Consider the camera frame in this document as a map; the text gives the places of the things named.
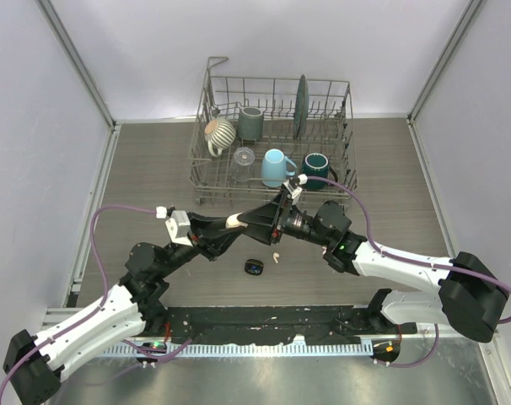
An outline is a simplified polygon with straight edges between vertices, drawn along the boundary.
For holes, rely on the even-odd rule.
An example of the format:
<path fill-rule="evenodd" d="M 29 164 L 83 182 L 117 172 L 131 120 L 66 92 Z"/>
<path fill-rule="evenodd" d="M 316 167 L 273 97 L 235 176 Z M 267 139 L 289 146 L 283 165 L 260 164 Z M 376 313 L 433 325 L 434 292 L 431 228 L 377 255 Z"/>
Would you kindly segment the pink white earbud case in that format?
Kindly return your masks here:
<path fill-rule="evenodd" d="M 226 222 L 225 222 L 225 227 L 227 229 L 234 229 L 234 228 L 239 228 L 239 227 L 244 227 L 246 228 L 248 226 L 247 223 L 239 220 L 239 214 L 233 214 L 233 215 L 230 215 L 226 218 Z"/>

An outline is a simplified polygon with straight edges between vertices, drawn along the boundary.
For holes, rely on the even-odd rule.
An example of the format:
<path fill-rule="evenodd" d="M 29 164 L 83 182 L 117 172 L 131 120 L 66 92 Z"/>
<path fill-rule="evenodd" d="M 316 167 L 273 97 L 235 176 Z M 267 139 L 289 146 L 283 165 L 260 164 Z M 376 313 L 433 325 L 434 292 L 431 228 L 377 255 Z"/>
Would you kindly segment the black earbud charging case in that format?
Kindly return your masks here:
<path fill-rule="evenodd" d="M 264 270 L 264 263 L 256 259 L 248 259 L 245 262 L 244 270 L 249 275 L 260 276 Z"/>

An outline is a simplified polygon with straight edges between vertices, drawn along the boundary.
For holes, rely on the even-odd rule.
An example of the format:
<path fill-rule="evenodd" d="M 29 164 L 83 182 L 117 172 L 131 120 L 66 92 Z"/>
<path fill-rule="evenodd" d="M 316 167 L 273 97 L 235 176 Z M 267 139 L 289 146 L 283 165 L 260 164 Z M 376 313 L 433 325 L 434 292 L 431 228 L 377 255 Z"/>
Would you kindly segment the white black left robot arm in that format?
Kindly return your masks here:
<path fill-rule="evenodd" d="M 45 331 L 16 333 L 3 364 L 6 377 L 0 402 L 6 386 L 11 386 L 23 404 L 42 404 L 109 346 L 142 332 L 159 335 L 167 315 L 160 302 L 169 287 L 164 278 L 198 255 L 218 258 L 248 226 L 237 215 L 210 218 L 166 207 L 150 213 L 164 221 L 170 243 L 136 245 L 129 253 L 126 275 L 113 286 L 106 285 L 94 303 Z"/>

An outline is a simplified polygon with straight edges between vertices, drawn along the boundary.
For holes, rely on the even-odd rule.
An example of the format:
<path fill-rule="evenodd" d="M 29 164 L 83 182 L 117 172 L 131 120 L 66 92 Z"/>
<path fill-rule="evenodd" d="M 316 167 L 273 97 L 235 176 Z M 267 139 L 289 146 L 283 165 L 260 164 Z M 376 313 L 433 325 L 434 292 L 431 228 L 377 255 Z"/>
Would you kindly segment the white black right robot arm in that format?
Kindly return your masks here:
<path fill-rule="evenodd" d="M 412 287 L 411 293 L 390 291 L 372 299 L 366 321 L 377 333 L 395 324 L 421 322 L 453 327 L 462 336 L 488 343 L 508 302 L 508 292 L 475 255 L 429 258 L 371 242 L 350 230 L 342 206 L 324 202 L 314 216 L 293 205 L 287 190 L 270 202 L 230 216 L 229 228 L 270 245 L 283 235 L 325 247 L 324 260 L 339 273 L 385 278 Z"/>

